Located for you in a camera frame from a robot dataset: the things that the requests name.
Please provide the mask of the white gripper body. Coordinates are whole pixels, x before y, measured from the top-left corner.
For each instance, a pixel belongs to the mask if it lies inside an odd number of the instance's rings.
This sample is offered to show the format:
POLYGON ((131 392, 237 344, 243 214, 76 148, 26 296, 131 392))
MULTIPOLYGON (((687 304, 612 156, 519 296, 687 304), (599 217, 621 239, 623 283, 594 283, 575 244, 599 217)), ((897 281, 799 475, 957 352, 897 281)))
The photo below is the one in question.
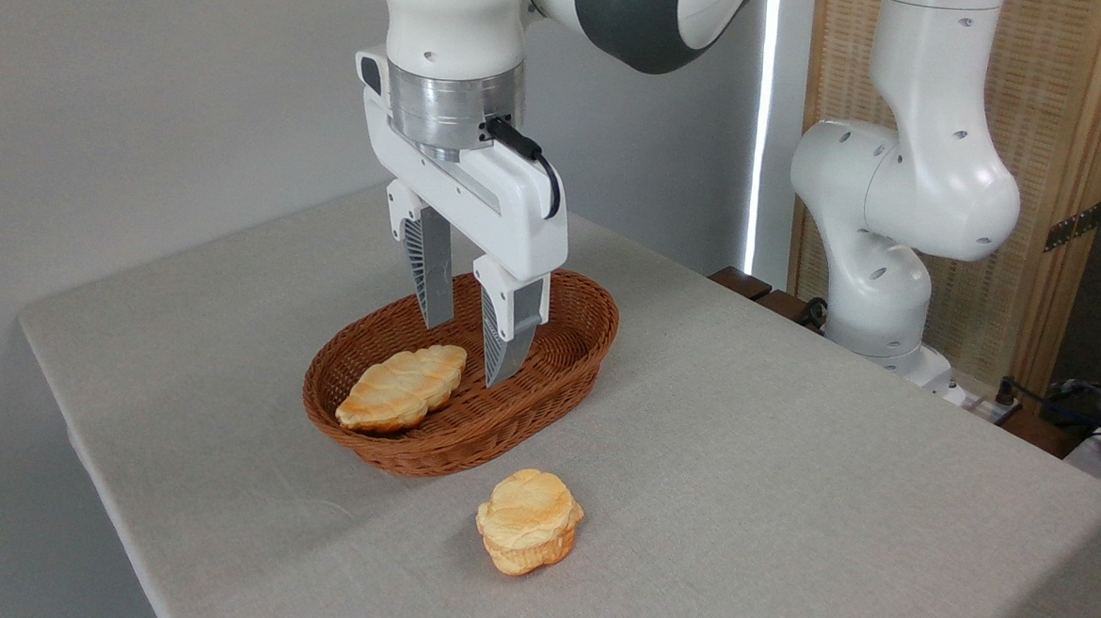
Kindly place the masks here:
POLYGON ((517 280, 534 280, 565 263, 567 218, 546 218, 552 189, 544 167, 500 140, 461 150, 454 162, 422 151, 393 129, 386 62, 383 51, 356 53, 368 133, 382 166, 517 280))

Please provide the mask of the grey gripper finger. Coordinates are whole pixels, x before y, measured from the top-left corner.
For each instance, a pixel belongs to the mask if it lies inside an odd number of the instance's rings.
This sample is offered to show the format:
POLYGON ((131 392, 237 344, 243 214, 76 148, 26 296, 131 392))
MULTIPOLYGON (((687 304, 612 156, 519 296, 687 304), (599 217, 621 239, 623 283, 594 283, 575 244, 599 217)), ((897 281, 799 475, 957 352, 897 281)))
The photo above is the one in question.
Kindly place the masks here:
POLYGON ((386 188, 392 237, 407 253, 416 299, 426 327, 455 316, 451 223, 395 180, 386 188))
POLYGON ((550 274, 517 280, 492 256, 473 263, 480 284, 486 384, 497 387, 521 371, 535 332, 550 318, 550 274))

